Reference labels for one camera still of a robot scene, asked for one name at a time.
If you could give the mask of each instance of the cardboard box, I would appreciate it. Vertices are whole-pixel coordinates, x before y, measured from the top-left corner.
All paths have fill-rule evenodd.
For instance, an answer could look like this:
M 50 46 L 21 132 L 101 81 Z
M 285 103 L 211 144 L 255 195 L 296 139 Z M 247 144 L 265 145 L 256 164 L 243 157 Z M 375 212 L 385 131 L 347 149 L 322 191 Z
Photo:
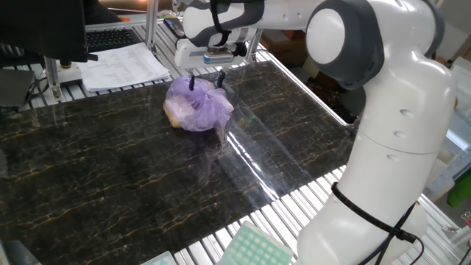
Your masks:
M 302 65 L 308 53 L 305 40 L 290 40 L 282 30 L 264 30 L 260 43 L 284 65 Z

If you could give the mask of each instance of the purple plastic bag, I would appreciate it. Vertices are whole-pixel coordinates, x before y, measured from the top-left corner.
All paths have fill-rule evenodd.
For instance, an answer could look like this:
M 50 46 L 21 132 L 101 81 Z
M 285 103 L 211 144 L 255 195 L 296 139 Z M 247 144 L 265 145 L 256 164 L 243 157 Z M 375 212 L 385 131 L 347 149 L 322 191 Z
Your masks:
M 215 89 L 212 82 L 195 79 L 190 91 L 189 77 L 178 77 L 172 82 L 164 105 L 183 129 L 194 132 L 225 128 L 234 110 L 226 92 Z

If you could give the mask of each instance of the aluminum slat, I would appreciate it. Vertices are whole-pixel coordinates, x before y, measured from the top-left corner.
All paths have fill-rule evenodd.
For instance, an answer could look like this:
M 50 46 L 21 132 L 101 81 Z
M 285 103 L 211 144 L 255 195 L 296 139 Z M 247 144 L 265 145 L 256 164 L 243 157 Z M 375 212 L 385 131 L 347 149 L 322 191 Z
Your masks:
M 199 241 L 189 246 L 188 251 L 190 252 L 190 256 L 193 258 L 196 264 L 213 264 L 212 260 L 206 253 L 205 248 L 201 245 Z
M 68 87 L 68 92 L 72 95 L 74 100 L 85 98 L 85 94 L 82 92 L 78 85 L 72 85 Z
M 230 241 L 232 240 L 231 235 L 227 232 L 225 228 L 215 232 L 214 237 L 223 250 L 227 249 L 230 244 Z

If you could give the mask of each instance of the metal rod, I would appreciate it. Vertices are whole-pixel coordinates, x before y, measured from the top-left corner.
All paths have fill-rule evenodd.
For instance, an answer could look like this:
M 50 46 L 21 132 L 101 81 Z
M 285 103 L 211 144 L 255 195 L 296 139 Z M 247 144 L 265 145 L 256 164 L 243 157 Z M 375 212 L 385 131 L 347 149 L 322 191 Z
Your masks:
M 255 61 L 255 53 L 257 52 L 258 44 L 262 38 L 263 29 L 257 29 L 254 38 L 250 41 L 247 55 L 245 56 L 245 63 L 252 64 Z
M 44 57 L 44 63 L 46 64 L 46 76 L 49 83 L 49 88 L 52 91 L 54 100 L 64 101 L 62 91 L 60 90 L 59 83 L 59 72 L 57 71 L 57 61 L 55 59 Z
M 147 1 L 146 18 L 146 45 L 152 50 L 154 46 L 155 28 L 157 26 L 157 15 L 159 13 L 159 0 Z

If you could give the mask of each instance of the keyboard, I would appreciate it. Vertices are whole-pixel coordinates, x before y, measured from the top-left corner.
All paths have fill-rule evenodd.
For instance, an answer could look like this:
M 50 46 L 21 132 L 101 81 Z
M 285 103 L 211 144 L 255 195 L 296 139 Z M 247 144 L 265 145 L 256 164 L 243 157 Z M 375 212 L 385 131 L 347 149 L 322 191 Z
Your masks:
M 101 32 L 87 32 L 88 52 L 101 52 L 140 43 L 131 29 L 114 29 Z

